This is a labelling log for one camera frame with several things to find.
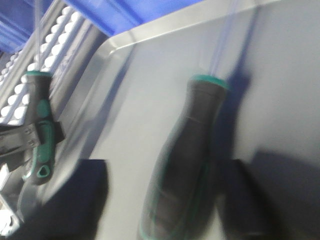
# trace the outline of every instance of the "blue fabric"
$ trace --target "blue fabric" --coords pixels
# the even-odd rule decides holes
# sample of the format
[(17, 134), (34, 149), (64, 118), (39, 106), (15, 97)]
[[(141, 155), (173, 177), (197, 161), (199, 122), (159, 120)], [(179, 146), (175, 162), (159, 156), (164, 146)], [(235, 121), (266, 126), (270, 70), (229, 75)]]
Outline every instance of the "blue fabric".
[(65, 0), (109, 37), (201, 0)]

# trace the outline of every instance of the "screwdriver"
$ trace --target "screwdriver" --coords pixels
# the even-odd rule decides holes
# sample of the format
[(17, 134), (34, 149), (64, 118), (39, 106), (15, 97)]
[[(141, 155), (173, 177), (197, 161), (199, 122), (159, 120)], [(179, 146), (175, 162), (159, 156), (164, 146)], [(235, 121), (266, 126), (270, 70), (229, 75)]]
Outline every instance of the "screwdriver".
[(41, 145), (24, 154), (25, 174), (22, 177), (34, 185), (41, 185), (50, 180), (55, 163), (56, 141), (55, 123), (49, 101), (52, 74), (42, 72), (41, 45), (42, 1), (34, 0), (34, 36), (35, 70), (26, 72), (26, 87), (29, 92), (29, 104), (25, 113), (24, 125), (36, 123)]
[(209, 156), (213, 121), (226, 96), (228, 84), (215, 77), (226, 46), (234, 13), (240, 0), (232, 0), (207, 75), (195, 75), (189, 83), (190, 96), (183, 124), (168, 140), (158, 162), (161, 170), (150, 185), (139, 225), (143, 240), (182, 240), (193, 206), (197, 181)]

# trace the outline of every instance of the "green and black handle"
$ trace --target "green and black handle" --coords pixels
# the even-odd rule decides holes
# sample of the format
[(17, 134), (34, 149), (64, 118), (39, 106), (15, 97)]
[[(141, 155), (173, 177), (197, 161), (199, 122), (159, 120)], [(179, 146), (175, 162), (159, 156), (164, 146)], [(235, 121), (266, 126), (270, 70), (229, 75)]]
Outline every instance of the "green and black handle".
[(24, 125), (36, 123), (41, 145), (25, 152), (26, 165), (23, 179), (32, 184), (46, 183), (53, 174), (56, 152), (56, 130), (49, 101), (52, 75), (48, 72), (28, 71), (26, 73), (29, 104)]

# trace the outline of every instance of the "hanging tool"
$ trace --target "hanging tool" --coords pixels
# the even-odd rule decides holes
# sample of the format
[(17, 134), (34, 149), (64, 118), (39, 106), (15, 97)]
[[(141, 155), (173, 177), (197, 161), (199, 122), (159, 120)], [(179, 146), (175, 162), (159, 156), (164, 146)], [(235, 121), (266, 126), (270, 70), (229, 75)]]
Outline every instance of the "hanging tool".
[(187, 114), (169, 151), (161, 156), (162, 170), (145, 201), (138, 237), (143, 240), (181, 240), (186, 237), (201, 169), (209, 156), (213, 121), (228, 85), (216, 77), (234, 13), (240, 0), (232, 0), (219, 35), (208, 75), (195, 75), (190, 83)]
[(24, 164), (22, 178), (34, 185), (46, 183), (52, 176), (56, 144), (63, 140), (61, 125), (54, 122), (49, 100), (52, 74), (40, 71), (42, 1), (34, 1), (35, 70), (26, 72), (29, 104), (22, 126), (0, 125), (0, 159), (12, 171)]
[(32, 153), (27, 150), (25, 157), (25, 181), (35, 185), (46, 183), (53, 174), (56, 153), (56, 128), (49, 101), (52, 74), (41, 72), (41, 12), (42, 1), (34, 1), (34, 33), (35, 33), (35, 71), (26, 73), (26, 86), (29, 92), (29, 104), (25, 113), (24, 124), (37, 123), (42, 144), (33, 148)]

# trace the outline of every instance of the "black screwdriver handle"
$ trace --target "black screwdriver handle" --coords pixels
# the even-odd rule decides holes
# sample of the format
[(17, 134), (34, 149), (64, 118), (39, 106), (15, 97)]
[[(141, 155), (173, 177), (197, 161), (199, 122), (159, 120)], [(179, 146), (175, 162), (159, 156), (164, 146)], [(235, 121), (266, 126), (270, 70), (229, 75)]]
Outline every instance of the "black screwdriver handle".
[(201, 167), (209, 154), (212, 124), (226, 89), (225, 82), (208, 75), (196, 75), (191, 81), (186, 116), (174, 142), (166, 145), (168, 154), (159, 159), (163, 169), (152, 186), (152, 197), (145, 203), (147, 211), (142, 214), (139, 233), (143, 239), (149, 236), (171, 240), (182, 226)]

